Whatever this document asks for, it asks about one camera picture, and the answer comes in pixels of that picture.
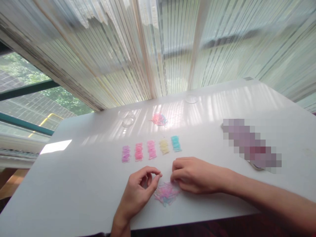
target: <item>window blind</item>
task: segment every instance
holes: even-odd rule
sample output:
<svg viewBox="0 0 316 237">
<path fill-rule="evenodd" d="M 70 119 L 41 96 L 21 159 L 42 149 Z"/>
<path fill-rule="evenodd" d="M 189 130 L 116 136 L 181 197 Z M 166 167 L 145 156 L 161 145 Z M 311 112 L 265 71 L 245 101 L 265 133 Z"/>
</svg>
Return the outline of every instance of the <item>window blind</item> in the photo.
<svg viewBox="0 0 316 237">
<path fill-rule="evenodd" d="M 316 111 L 313 0 L 1 0 L 1 40 L 94 110 L 242 77 Z"/>
</svg>

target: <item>yellow railing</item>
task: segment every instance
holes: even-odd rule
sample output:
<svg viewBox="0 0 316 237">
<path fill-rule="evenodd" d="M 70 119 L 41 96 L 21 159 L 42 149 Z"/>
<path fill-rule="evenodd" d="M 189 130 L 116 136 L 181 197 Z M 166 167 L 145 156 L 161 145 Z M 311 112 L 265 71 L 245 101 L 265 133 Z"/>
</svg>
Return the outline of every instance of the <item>yellow railing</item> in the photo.
<svg viewBox="0 0 316 237">
<path fill-rule="evenodd" d="M 41 122 L 39 127 L 41 127 L 51 116 L 56 116 L 56 117 L 58 117 L 60 119 L 63 119 L 62 117 L 58 116 L 57 114 L 51 113 Z M 33 133 L 31 133 L 28 137 L 30 138 L 34 133 L 35 133 L 35 131 L 33 131 Z"/>
</svg>

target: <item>green foliage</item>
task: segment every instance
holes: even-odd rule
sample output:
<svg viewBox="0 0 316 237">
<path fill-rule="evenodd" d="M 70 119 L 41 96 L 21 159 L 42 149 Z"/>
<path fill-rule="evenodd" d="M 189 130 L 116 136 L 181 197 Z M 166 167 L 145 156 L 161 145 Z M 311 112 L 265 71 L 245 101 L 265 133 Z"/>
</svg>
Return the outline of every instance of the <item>green foliage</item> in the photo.
<svg viewBox="0 0 316 237">
<path fill-rule="evenodd" d="M 5 71 L 9 75 L 19 79 L 26 85 L 50 80 L 48 76 L 17 53 L 11 53 L 0 57 L 0 70 Z M 74 97 L 62 87 L 44 90 L 41 91 L 41 93 L 76 115 L 93 112 L 93 110 L 85 103 Z"/>
</svg>

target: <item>rubber band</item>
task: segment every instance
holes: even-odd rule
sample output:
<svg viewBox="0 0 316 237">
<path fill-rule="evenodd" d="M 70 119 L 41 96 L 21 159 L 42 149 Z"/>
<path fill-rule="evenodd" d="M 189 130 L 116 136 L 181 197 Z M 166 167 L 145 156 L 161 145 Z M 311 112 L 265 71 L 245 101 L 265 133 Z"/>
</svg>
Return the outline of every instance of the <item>rubber band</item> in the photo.
<svg viewBox="0 0 316 237">
<path fill-rule="evenodd" d="M 167 127 L 167 123 L 168 123 L 166 117 L 163 114 L 161 114 L 161 112 L 154 114 L 150 121 L 152 121 L 157 126 L 165 126 L 165 127 Z"/>
<path fill-rule="evenodd" d="M 178 136 L 171 137 L 171 141 L 172 141 L 172 146 L 173 146 L 174 152 L 182 151 Z"/>
<path fill-rule="evenodd" d="M 143 143 L 137 143 L 135 147 L 135 161 L 143 160 Z"/>
<path fill-rule="evenodd" d="M 149 159 L 156 158 L 156 148 L 155 148 L 155 141 L 149 140 L 147 142 L 147 147 L 148 147 L 148 153 L 149 153 Z"/>
<path fill-rule="evenodd" d="M 162 139 L 159 142 L 159 145 L 160 145 L 160 150 L 163 155 L 169 153 L 168 141 L 166 139 Z"/>
<path fill-rule="evenodd" d="M 162 185 L 159 185 L 156 191 L 154 192 L 155 199 L 160 201 L 164 206 L 171 205 L 178 194 L 180 189 L 173 185 L 170 182 L 165 182 Z"/>
<path fill-rule="evenodd" d="M 130 151 L 131 151 L 131 149 L 129 148 L 129 146 L 123 146 L 123 151 L 122 151 L 122 162 L 123 163 L 129 162 L 129 158 L 131 156 Z"/>
</svg>

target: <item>window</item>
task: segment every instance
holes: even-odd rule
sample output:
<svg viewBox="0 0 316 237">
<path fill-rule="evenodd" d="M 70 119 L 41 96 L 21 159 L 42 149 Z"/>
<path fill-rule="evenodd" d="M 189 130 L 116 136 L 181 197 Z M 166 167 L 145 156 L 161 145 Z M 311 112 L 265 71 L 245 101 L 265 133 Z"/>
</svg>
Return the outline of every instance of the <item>window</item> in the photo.
<svg viewBox="0 0 316 237">
<path fill-rule="evenodd" d="M 51 79 L 17 53 L 0 56 L 0 92 L 20 89 Z M 0 102 L 0 113 L 55 131 L 66 118 L 92 113 L 93 110 L 55 84 L 50 89 L 29 93 Z M 42 135 L 12 124 L 1 123 L 0 132 L 27 136 L 42 140 Z"/>
</svg>

